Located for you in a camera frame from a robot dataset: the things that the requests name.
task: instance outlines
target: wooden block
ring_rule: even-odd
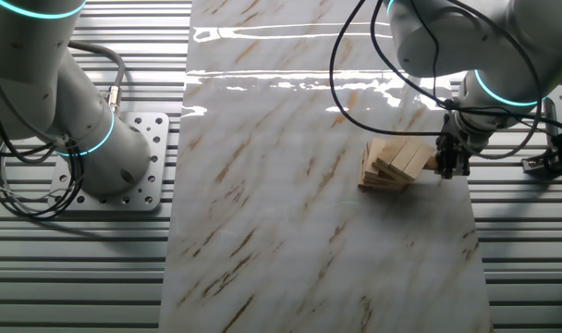
[[[386,170],[384,167],[378,166],[376,164],[374,156],[379,155],[385,149],[387,144],[388,142],[378,138],[373,138],[373,140],[367,143],[367,156],[365,156],[366,162],[364,163],[364,177],[383,180],[391,184],[400,184],[406,182],[406,180],[400,177],[398,173]]]
[[[384,150],[377,155],[376,162],[380,166],[388,167],[405,146],[410,137],[399,136],[385,144]]]
[[[374,183],[363,183],[360,185],[362,188],[374,189],[374,190],[382,190],[382,191],[404,191],[409,184],[374,184]]]
[[[373,167],[374,156],[379,155],[385,148],[387,142],[382,139],[373,138],[370,142],[367,142],[367,157],[365,162],[365,172],[374,173],[377,175],[379,171],[377,168]]]
[[[423,142],[419,150],[417,150],[417,153],[412,157],[410,163],[402,172],[402,175],[408,179],[415,180],[419,174],[421,174],[421,170],[425,167],[434,151],[435,149],[432,146]]]
[[[388,167],[386,166],[380,166],[377,162],[373,162],[373,167],[375,167],[376,169],[378,169],[378,177],[380,178],[385,178],[385,179],[393,179],[395,182],[398,183],[408,183],[409,181],[402,178],[402,176],[400,174],[398,174],[397,172],[394,172],[392,170],[390,170]]]
[[[392,160],[392,163],[390,163],[389,169],[402,174],[402,176],[408,181],[413,181],[414,179],[409,178],[406,174],[403,174],[403,172],[407,168],[419,148],[421,148],[422,144],[424,144],[424,142],[421,139],[409,137],[404,147],[400,149],[397,156],[394,158],[394,160]]]
[[[435,158],[435,156],[431,156],[431,157],[429,157],[429,160],[425,164],[424,169],[425,170],[436,170],[438,167],[439,167],[439,164],[437,163],[437,159]]]

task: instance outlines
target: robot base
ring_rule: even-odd
[[[80,191],[78,197],[67,208],[67,212],[151,212],[160,206],[162,181],[164,178],[166,143],[170,121],[163,113],[124,112],[122,120],[139,130],[150,144],[151,161],[143,179],[131,190],[118,195],[99,198]],[[63,195],[69,179],[69,166],[62,158],[57,159],[51,183],[54,197]]]

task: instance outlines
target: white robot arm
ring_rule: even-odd
[[[0,120],[12,140],[68,136],[85,155],[82,189],[103,197],[134,187],[151,154],[144,136],[121,121],[67,50],[84,4],[0,0]],[[56,150],[68,158],[65,147]]]
[[[397,59],[408,73],[417,77],[434,75],[435,43],[429,30],[439,44],[437,76],[469,71],[460,87],[459,107],[504,107],[512,113],[528,114],[536,106],[536,84],[526,61],[483,20],[448,0],[385,3]],[[463,3],[482,12],[517,41],[533,63],[543,96],[562,81],[562,0]],[[467,144],[480,151],[495,131],[518,122],[504,111],[498,112],[500,117],[455,112],[451,123],[446,124],[447,130],[463,134]],[[468,170],[459,166],[453,175],[465,172]]]

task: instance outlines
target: teal light ring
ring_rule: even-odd
[[[70,17],[76,13],[78,13],[82,8],[84,8],[84,5],[86,5],[86,0],[84,0],[84,3],[81,4],[81,6],[79,6],[78,8],[67,12],[67,13],[63,13],[63,14],[44,14],[44,13],[36,13],[36,12],[32,12],[14,5],[9,4],[8,2],[6,2],[5,0],[0,0],[0,6],[4,7],[5,9],[11,10],[15,13],[18,13],[20,15],[24,15],[26,17],[29,18],[34,18],[34,19],[63,19],[63,18],[67,18]]]
[[[508,99],[505,99],[494,93],[492,90],[488,89],[486,84],[484,84],[483,79],[481,79],[480,74],[478,74],[478,69],[475,69],[474,73],[476,74],[476,80],[478,80],[478,83],[481,85],[481,87],[483,87],[484,91],[501,103],[505,103],[511,106],[534,106],[538,104],[538,102],[520,103],[520,102],[509,101]]]
[[[387,7],[387,14],[390,15],[390,7],[392,6],[392,4],[394,4],[394,0],[390,0],[390,2],[388,3],[388,7]]]
[[[90,149],[86,152],[79,153],[78,154],[79,156],[84,156],[85,154],[90,154],[91,152],[100,148],[108,140],[108,138],[111,136],[111,133],[113,132],[113,128],[115,127],[115,113],[111,112],[111,115],[113,115],[113,121],[111,122],[111,128],[108,130],[108,133],[106,133],[106,136],[104,137],[104,139],[100,143],[98,143],[94,148],[92,148],[92,149]],[[59,152],[57,152],[57,153],[62,155],[62,156],[69,156],[69,154],[64,154],[64,153],[59,153]]]

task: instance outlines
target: white marble board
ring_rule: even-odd
[[[161,333],[491,331],[466,180],[357,188],[373,135],[337,113],[327,74],[354,5],[193,2]],[[339,52],[340,97],[377,127],[441,129],[373,52],[372,8]]]

